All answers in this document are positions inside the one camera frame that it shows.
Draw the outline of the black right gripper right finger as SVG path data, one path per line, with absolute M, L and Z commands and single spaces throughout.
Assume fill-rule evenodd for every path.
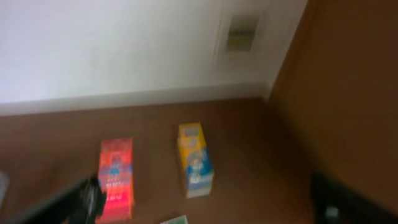
M 312 175 L 310 195 L 317 224 L 397 224 L 397 215 L 321 172 Z

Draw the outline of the yellow blue medicine box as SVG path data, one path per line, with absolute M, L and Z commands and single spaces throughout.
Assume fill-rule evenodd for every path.
M 201 124 L 180 124 L 177 146 L 186 197 L 209 195 L 215 173 Z

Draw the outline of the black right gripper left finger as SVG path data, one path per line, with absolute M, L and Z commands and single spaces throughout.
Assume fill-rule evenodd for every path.
M 94 223 L 103 214 L 107 193 L 94 175 L 20 212 L 6 223 Z

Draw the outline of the orange red medicine box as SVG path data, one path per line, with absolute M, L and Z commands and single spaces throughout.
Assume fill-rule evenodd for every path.
M 96 223 L 119 222 L 132 218 L 134 201 L 133 140 L 108 139 L 101 142 L 98 179 L 106 203 Z

